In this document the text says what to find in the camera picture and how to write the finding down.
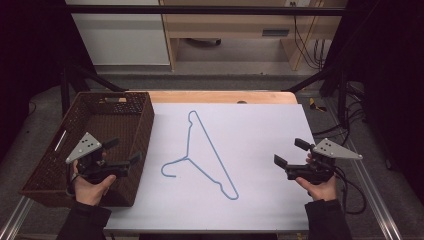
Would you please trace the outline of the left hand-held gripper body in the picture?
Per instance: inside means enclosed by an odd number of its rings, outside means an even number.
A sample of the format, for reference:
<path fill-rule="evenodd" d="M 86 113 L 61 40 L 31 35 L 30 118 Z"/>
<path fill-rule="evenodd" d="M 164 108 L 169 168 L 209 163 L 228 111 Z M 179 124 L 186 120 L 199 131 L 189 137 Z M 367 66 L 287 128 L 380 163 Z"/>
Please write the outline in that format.
<path fill-rule="evenodd" d="M 129 162 L 108 162 L 103 156 L 105 151 L 102 143 L 86 132 L 66 158 L 65 163 L 73 168 L 73 163 L 78 161 L 77 169 L 80 176 L 92 184 L 102 182 L 109 175 L 115 175 L 117 178 L 127 177 Z"/>

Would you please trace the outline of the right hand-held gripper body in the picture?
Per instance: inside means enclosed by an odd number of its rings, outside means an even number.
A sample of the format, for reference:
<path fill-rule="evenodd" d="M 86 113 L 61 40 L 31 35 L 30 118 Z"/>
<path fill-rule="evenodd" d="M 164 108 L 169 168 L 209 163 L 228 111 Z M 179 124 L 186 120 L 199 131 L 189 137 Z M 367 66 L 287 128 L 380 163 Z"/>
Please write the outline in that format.
<path fill-rule="evenodd" d="M 295 180 L 302 177 L 308 182 L 319 185 L 327 182 L 335 173 L 335 161 L 341 160 L 362 160 L 363 156 L 353 152 L 327 138 L 308 151 L 312 156 L 312 162 L 305 165 L 288 164 L 285 172 L 288 180 Z"/>

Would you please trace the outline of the brown woven basket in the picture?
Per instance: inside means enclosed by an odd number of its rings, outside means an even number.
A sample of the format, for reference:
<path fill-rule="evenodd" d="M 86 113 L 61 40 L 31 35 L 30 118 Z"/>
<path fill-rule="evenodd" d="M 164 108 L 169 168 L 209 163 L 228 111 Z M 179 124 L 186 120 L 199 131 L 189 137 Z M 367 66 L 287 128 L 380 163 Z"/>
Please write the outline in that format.
<path fill-rule="evenodd" d="M 125 161 L 139 153 L 141 159 L 117 179 L 101 204 L 130 207 L 134 204 L 147 156 L 155 113 L 147 92 L 81 92 L 74 99 L 43 157 L 26 181 L 21 194 L 47 207 L 70 207 L 66 193 L 67 164 L 80 139 L 90 133 L 103 143 L 117 138 L 106 160 Z"/>

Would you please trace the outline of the blue wire clothes hanger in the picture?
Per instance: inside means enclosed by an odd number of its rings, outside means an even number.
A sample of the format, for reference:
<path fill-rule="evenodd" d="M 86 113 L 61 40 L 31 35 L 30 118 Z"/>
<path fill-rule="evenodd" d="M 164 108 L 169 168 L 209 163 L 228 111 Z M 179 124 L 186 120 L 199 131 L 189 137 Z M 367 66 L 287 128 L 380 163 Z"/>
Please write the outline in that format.
<path fill-rule="evenodd" d="M 196 110 L 187 114 L 187 134 L 185 150 L 182 156 L 166 162 L 161 167 L 161 174 L 167 178 L 177 178 L 178 174 L 172 170 L 178 164 L 187 164 L 191 170 L 199 173 L 213 184 L 225 198 L 238 200 L 239 192 L 217 151 L 213 140 L 209 136 L 201 116 Z"/>

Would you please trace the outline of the person's right hand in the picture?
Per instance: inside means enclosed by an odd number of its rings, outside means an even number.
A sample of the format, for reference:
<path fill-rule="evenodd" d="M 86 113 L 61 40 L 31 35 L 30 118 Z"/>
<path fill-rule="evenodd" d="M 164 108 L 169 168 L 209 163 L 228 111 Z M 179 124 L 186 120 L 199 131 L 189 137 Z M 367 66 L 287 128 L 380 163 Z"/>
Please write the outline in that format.
<path fill-rule="evenodd" d="M 295 179 L 296 183 L 305 189 L 314 201 L 331 201 L 337 198 L 336 177 L 331 177 L 327 182 L 314 185 L 302 177 Z"/>

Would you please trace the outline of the person's left hand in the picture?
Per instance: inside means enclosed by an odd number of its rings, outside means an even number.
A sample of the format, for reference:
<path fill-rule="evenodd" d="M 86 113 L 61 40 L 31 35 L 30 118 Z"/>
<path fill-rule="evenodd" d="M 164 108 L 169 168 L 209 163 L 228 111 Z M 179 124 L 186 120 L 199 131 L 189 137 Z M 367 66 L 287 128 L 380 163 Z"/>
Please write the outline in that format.
<path fill-rule="evenodd" d="M 80 176 L 77 163 L 78 161 L 73 163 L 73 172 L 76 174 L 76 178 L 73 181 L 75 199 L 82 204 L 97 206 L 115 182 L 116 176 L 109 175 L 102 182 L 92 184 Z"/>

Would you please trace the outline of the white paper sheet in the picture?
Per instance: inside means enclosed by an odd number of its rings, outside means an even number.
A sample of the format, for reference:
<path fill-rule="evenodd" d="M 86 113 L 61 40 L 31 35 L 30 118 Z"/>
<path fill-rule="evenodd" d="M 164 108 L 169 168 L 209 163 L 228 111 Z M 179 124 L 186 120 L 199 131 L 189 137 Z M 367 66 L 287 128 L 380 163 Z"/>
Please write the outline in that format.
<path fill-rule="evenodd" d="M 161 174 L 183 155 L 187 114 L 196 110 L 238 192 L 231 201 L 187 164 Z M 154 106 L 150 145 L 133 206 L 115 208 L 108 229 L 128 232 L 284 232 L 308 227 L 305 190 L 287 179 L 274 155 L 302 164 L 296 138 L 312 139 L 299 104 L 165 104 Z"/>

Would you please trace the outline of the yellow and black tool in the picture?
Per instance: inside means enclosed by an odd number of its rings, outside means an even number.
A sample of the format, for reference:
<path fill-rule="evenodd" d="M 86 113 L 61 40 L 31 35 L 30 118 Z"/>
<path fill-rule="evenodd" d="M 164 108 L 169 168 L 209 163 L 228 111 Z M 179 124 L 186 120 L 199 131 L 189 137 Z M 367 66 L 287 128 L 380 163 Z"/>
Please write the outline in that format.
<path fill-rule="evenodd" d="M 314 98 L 309 98 L 309 107 L 312 110 L 317 110 L 320 112 L 327 112 L 327 108 L 326 107 L 322 107 L 322 106 L 317 106 L 316 102 L 314 100 Z"/>

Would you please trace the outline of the black metal stand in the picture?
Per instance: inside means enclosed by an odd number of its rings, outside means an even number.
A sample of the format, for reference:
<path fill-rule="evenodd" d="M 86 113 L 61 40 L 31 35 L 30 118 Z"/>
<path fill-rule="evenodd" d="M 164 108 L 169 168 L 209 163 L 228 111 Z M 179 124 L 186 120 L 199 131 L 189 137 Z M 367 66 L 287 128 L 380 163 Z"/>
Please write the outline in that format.
<path fill-rule="evenodd" d="M 338 91 L 337 120 L 343 128 L 346 128 L 348 126 L 346 113 L 347 76 L 344 73 L 342 67 L 327 67 L 320 72 L 310 76 L 306 80 L 303 80 L 302 82 L 295 84 L 288 89 L 284 89 L 284 92 L 297 93 L 303 88 L 320 80 L 323 80 L 323 83 L 319 89 L 319 93 L 322 97 L 328 97 L 335 91 Z"/>
<path fill-rule="evenodd" d="M 90 90 L 86 79 L 93 80 L 112 92 L 125 92 L 124 88 L 100 77 L 95 71 L 90 71 L 80 65 L 67 63 L 63 66 L 60 74 L 62 116 L 66 115 L 71 105 L 70 88 L 73 88 L 76 93 Z"/>

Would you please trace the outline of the white cabinet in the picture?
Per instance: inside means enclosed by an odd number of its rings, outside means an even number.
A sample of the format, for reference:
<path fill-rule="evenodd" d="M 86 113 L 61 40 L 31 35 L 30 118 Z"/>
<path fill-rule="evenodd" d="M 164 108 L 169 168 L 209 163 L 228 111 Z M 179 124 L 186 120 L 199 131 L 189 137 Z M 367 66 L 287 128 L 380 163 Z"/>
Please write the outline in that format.
<path fill-rule="evenodd" d="M 160 14 L 73 14 L 95 66 L 168 65 Z"/>

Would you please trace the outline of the dark object under desk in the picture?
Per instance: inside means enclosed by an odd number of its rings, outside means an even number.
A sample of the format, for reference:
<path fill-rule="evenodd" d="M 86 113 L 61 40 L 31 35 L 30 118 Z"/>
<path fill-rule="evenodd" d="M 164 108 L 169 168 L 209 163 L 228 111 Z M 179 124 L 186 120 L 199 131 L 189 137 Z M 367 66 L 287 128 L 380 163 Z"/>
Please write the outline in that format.
<path fill-rule="evenodd" d="M 186 38 L 185 41 L 193 46 L 199 47 L 214 47 L 221 45 L 221 39 L 194 39 L 194 38 Z"/>

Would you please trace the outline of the light wooden desk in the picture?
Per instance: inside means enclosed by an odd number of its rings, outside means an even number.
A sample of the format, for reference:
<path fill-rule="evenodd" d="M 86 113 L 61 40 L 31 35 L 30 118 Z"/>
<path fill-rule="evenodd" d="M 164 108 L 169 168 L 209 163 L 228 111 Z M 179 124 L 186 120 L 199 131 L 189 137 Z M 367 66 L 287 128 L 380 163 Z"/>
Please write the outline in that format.
<path fill-rule="evenodd" d="M 250 6 L 343 8 L 348 0 L 159 0 L 162 6 Z M 194 38 L 274 38 L 279 39 L 292 70 L 296 71 L 307 56 L 312 39 L 333 39 L 339 16 L 280 15 L 206 15 L 165 14 L 167 36 L 172 39 Z"/>

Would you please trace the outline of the black metal crossbar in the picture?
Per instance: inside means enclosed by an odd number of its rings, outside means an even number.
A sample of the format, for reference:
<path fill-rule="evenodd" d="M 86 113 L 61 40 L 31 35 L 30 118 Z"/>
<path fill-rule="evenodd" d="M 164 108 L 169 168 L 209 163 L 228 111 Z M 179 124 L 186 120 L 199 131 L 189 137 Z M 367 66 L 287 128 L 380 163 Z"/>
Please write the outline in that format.
<path fill-rule="evenodd" d="M 345 8 L 238 7 L 238 6 L 154 6 L 154 5 L 66 5 L 78 14 L 206 14 L 206 15 L 284 15 L 343 16 Z"/>

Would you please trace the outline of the aluminium frame rail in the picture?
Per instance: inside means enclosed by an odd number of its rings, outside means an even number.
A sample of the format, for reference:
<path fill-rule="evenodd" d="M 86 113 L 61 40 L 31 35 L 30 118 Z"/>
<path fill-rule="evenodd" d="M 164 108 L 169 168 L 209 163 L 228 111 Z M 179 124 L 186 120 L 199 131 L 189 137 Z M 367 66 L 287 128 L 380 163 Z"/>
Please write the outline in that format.
<path fill-rule="evenodd" d="M 14 208 L 11 216 L 0 229 L 0 240 L 15 240 L 23 222 L 25 221 L 34 201 L 22 196 Z"/>
<path fill-rule="evenodd" d="M 351 160 L 351 165 L 364 192 L 368 208 L 372 211 L 385 240 L 403 240 L 397 224 L 365 165 L 361 160 Z"/>

